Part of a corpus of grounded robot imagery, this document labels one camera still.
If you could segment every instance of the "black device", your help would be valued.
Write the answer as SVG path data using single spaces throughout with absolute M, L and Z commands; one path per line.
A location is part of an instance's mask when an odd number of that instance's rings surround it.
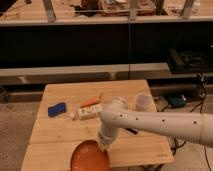
M 213 72 L 213 45 L 204 49 L 169 49 L 167 63 L 174 74 Z
M 186 98 L 181 93 L 170 93 L 165 96 L 171 108 L 184 107 L 186 105 Z
M 17 0 L 0 0 L 0 16 L 3 15 Z

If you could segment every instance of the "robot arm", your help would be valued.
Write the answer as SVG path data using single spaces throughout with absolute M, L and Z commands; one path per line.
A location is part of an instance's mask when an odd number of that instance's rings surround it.
M 119 128 L 135 128 L 213 147 L 213 115 L 200 113 L 136 112 L 117 97 L 101 113 L 99 145 L 106 149 L 117 138 Z

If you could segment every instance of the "cup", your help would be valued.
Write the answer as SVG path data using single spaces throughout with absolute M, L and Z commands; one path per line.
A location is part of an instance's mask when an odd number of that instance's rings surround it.
M 136 111 L 147 111 L 152 103 L 150 95 L 139 93 L 135 97 L 135 110 Z

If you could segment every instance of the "wooden tabletop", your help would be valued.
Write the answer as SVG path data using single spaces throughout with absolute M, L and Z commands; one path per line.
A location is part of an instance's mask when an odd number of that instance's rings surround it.
M 103 93 L 105 106 L 114 97 L 122 96 L 134 110 L 137 93 L 151 96 L 145 80 L 109 81 L 47 85 L 22 165 L 22 171 L 68 171 L 72 152 L 82 141 L 96 140 L 101 125 L 99 118 L 72 120 L 70 112 L 78 109 L 85 99 Z M 48 106 L 65 102 L 67 112 L 54 118 L 47 114 Z M 154 102 L 148 111 L 156 111 Z M 111 167 L 150 165 L 173 162 L 167 137 L 139 132 L 133 135 L 120 129 L 119 137 L 108 150 Z
M 177 13 L 173 13 L 171 9 L 169 9 L 169 6 L 172 4 L 180 4 L 184 7 L 185 1 L 186 0 L 165 0 L 164 9 L 169 16 L 179 15 Z M 192 16 L 213 16 L 213 0 L 200 0 L 200 6 L 198 6 L 196 12 L 192 13 Z
M 74 5 L 80 5 L 81 0 L 51 0 L 53 9 L 57 19 L 97 19 L 97 18 L 110 18 L 113 20 L 116 17 L 103 17 L 101 14 L 96 14 L 93 17 L 75 17 Z M 173 13 L 169 8 L 169 4 L 180 3 L 184 5 L 185 0 L 165 0 L 164 9 L 169 16 L 179 15 Z M 198 12 L 193 14 L 196 16 L 211 16 L 213 15 L 213 1 L 201 0 L 201 5 Z M 24 21 L 24 20 L 47 20 L 46 12 L 42 0 L 32 0 L 31 4 L 25 4 L 25 0 L 17 0 L 12 7 L 10 7 L 5 14 L 0 16 L 1 21 Z

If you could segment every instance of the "white object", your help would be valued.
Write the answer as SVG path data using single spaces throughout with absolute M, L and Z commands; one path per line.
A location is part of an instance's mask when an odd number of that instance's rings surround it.
M 99 116 L 100 112 L 103 111 L 101 104 L 96 104 L 84 108 L 78 109 L 78 118 L 80 120 L 90 119 Z
M 127 110 L 123 98 L 116 98 L 100 115 L 98 142 L 108 147 L 119 128 L 134 128 L 213 147 L 213 115 L 175 112 L 136 112 Z
M 152 104 L 152 98 L 144 93 L 139 93 L 135 97 L 135 110 L 147 111 Z
M 127 0 L 116 0 L 117 3 L 127 3 Z
M 75 113 L 74 113 L 74 112 L 71 112 L 71 113 L 70 113 L 70 117 L 71 117 L 72 120 L 75 120 Z

